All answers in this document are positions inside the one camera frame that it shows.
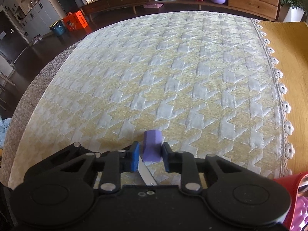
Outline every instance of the door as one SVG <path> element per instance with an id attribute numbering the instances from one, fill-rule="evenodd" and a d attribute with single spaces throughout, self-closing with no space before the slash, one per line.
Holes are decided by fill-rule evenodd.
<path id="1" fill-rule="evenodd" d="M 35 12 L 36 12 L 36 16 L 40 17 L 41 20 L 44 23 L 44 28 L 45 28 L 45 34 L 50 33 L 50 26 L 52 25 L 52 20 L 50 19 L 50 17 L 48 16 L 47 12 L 45 11 L 44 8 L 42 8 L 43 5 L 41 3 L 37 3 L 35 5 Z"/>
<path id="2" fill-rule="evenodd" d="M 50 22 L 47 21 L 47 24 L 46 24 L 46 22 L 43 20 L 43 18 L 41 16 L 42 13 L 44 13 L 44 12 L 45 12 L 44 9 L 41 8 L 39 3 L 37 3 L 34 6 L 34 8 L 31 10 L 31 14 L 33 14 L 33 16 L 34 16 L 33 20 L 32 20 L 32 24 L 35 25 L 35 27 L 38 30 L 37 35 L 40 34 L 41 36 L 44 36 L 51 31 L 49 29 L 49 27 L 47 26 L 47 24 L 49 24 Z"/>
<path id="3" fill-rule="evenodd" d="M 0 12 L 0 51 L 8 60 L 15 61 L 27 47 L 27 42 L 18 33 L 4 11 Z"/>
<path id="4" fill-rule="evenodd" d="M 46 11 L 52 21 L 52 24 L 61 19 L 49 0 L 39 0 L 39 5 Z"/>
<path id="5" fill-rule="evenodd" d="M 37 35 L 42 35 L 43 30 L 42 30 L 42 21 L 38 20 L 36 18 L 36 13 L 35 13 L 35 9 L 32 9 L 27 17 L 29 16 L 29 27 L 32 28 L 32 37 L 35 37 Z"/>
<path id="6" fill-rule="evenodd" d="M 23 21 L 22 21 L 22 26 L 24 28 L 24 30 L 28 33 L 28 36 L 26 36 L 28 41 L 31 41 L 33 37 L 35 37 L 35 33 L 34 33 L 34 28 L 31 26 L 31 22 L 30 19 L 28 17 L 29 15 L 27 15 Z"/>

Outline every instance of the white cabinet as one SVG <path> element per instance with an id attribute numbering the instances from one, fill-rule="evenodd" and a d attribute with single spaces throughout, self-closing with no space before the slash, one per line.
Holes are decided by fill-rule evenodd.
<path id="1" fill-rule="evenodd" d="M 56 21 L 60 19 L 60 16 L 52 6 L 51 2 L 49 0 L 39 0 L 38 2 L 39 6 L 42 8 L 42 13 L 40 16 L 44 17 L 44 19 L 48 20 L 48 27 L 50 27 L 52 24 L 54 24 Z"/>
<path id="2" fill-rule="evenodd" d="M 28 33 L 28 37 L 32 39 L 37 35 L 43 36 L 50 33 L 49 27 L 59 19 L 60 16 L 49 0 L 39 0 L 22 21 L 22 26 Z"/>
<path id="3" fill-rule="evenodd" d="M 4 0 L 3 2 L 3 7 L 5 10 L 10 9 L 13 14 L 16 12 L 17 8 L 18 8 L 18 2 L 16 0 Z"/>

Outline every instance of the potted plant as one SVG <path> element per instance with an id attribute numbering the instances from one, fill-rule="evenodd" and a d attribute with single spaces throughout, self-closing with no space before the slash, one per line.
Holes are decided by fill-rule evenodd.
<path id="1" fill-rule="evenodd" d="M 305 12 L 302 0 L 281 0 L 281 12 L 278 21 L 300 21 Z"/>

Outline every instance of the red object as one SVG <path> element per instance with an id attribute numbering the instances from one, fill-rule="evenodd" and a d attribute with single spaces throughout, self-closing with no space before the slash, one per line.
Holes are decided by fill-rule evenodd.
<path id="1" fill-rule="evenodd" d="M 301 183 L 302 179 L 306 177 L 307 175 L 308 175 L 308 172 L 303 172 L 297 175 L 280 177 L 280 178 L 274 179 L 274 181 L 279 183 L 281 186 L 284 186 L 288 190 L 289 194 L 291 195 L 291 208 L 285 218 L 285 221 L 283 222 L 283 225 L 287 229 L 291 228 L 295 205 L 296 205 L 298 186 Z"/>
<path id="2" fill-rule="evenodd" d="M 73 14 L 68 13 L 67 16 L 63 18 L 63 21 L 69 31 L 82 29 L 88 26 L 88 23 L 81 11 L 77 11 Z"/>
<path id="3" fill-rule="evenodd" d="M 85 27 L 84 31 L 87 33 L 87 35 L 91 34 L 92 32 L 94 32 L 94 30 L 90 26 Z"/>

